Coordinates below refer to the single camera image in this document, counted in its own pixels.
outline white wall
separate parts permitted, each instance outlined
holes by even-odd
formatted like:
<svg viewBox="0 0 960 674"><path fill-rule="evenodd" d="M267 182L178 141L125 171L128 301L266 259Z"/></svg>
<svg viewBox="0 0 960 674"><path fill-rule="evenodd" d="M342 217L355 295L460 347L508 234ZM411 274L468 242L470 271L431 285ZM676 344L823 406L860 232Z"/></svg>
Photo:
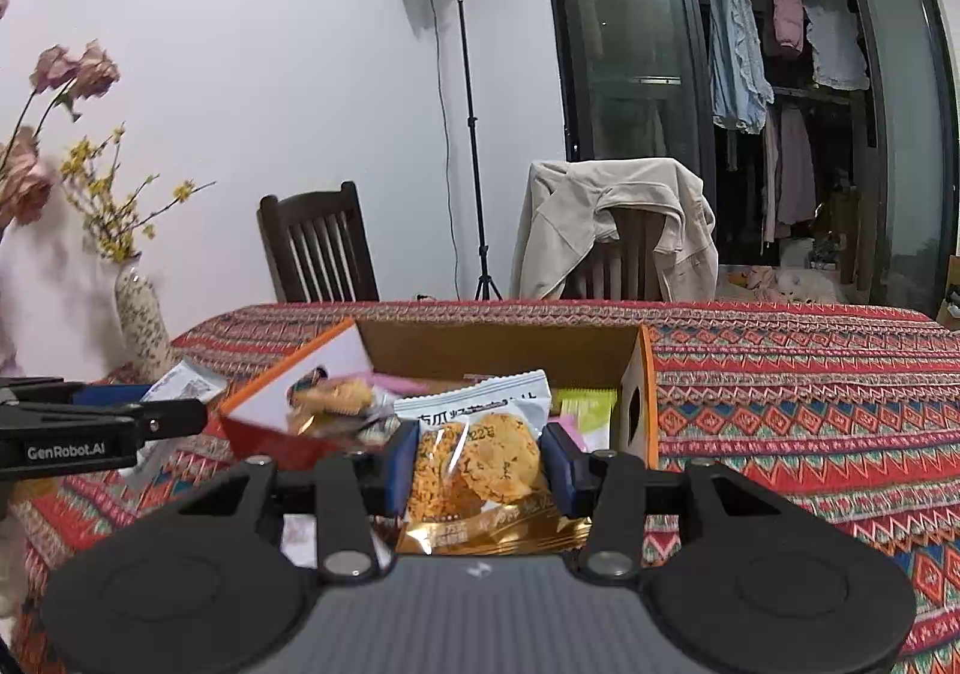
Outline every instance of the white wall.
<svg viewBox="0 0 960 674"><path fill-rule="evenodd" d="M123 79L50 155L126 120L124 177L158 171L217 186L157 223L144 249L171 333L274 291L256 204L359 185L381 295L453 295L432 32L413 0L13 0L0 22L0 123L11 126L41 49L98 37ZM455 11L438 0L461 292L477 275ZM960 0L944 0L954 38ZM531 160L563 156L549 0L467 0L493 276L506 288ZM80 249L60 199L0 244L0 318L27 372L97 377L122 359L109 270Z"/></svg>

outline cardboard box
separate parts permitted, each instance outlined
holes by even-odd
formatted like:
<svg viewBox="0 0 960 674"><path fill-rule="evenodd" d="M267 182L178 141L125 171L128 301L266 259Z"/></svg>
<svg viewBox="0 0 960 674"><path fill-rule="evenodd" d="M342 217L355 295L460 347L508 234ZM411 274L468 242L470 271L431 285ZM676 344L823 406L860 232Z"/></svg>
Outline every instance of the cardboard box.
<svg viewBox="0 0 960 674"><path fill-rule="evenodd" d="M652 356L645 327L345 320L237 391L221 415L238 458L267 454L280 468L303 470L331 447L286 432L286 391L315 368L330 377L378 372L442 383L541 368L551 387L618 389L611 445L656 465Z"/></svg>

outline patterned tablecloth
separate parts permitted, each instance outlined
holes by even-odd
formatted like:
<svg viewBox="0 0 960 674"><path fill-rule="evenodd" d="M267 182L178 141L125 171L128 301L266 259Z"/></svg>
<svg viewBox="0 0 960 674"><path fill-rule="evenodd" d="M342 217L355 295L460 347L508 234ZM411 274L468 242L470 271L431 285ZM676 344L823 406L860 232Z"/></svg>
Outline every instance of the patterned tablecloth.
<svg viewBox="0 0 960 674"><path fill-rule="evenodd" d="M918 601L896 670L960 670L960 343L928 318L761 303L264 305L206 321L176 344L238 384L345 316L648 324L661 468L720 456L891 555ZM31 592L13 650L28 674L64 671L37 613L49 570L230 461L212 418L141 497L126 495L116 473L99 473L65 478L56 495L13 509L29 540ZM679 544L673 520L659 519L645 555L661 559Z"/></svg>

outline wooden chair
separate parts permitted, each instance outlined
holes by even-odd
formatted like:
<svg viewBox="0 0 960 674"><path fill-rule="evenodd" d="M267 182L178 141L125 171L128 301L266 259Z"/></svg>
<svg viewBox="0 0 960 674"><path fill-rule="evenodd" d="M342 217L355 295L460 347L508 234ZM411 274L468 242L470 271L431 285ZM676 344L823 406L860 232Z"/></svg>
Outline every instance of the wooden chair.
<svg viewBox="0 0 960 674"><path fill-rule="evenodd" d="M282 201L267 195L257 217L286 302L380 300L356 184Z"/></svg>
<svg viewBox="0 0 960 674"><path fill-rule="evenodd" d="M654 266L654 247L664 216L652 211L613 209L619 240L593 245L566 277L565 299L663 300Z"/></svg>

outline studio light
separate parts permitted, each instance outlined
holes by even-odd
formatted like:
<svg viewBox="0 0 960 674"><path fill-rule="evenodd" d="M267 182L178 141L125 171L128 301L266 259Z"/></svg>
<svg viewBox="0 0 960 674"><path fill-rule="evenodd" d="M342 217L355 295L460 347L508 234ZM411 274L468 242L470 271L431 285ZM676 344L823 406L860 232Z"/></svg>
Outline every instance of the studio light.
<svg viewBox="0 0 960 674"><path fill-rule="evenodd" d="M477 157L477 118L473 115L473 86L470 82L470 59L467 51L467 24L464 21L464 0L457 0L457 10L460 13L460 44L464 53L464 79L467 82L467 127L470 131L470 154L473 158L473 190L477 204L477 233L480 236L480 281L477 282L477 292L474 300L490 299L491 290L499 300L502 300L500 291L493 283L490 268L487 265L487 234L483 224L483 198L480 190L480 160Z"/></svg>

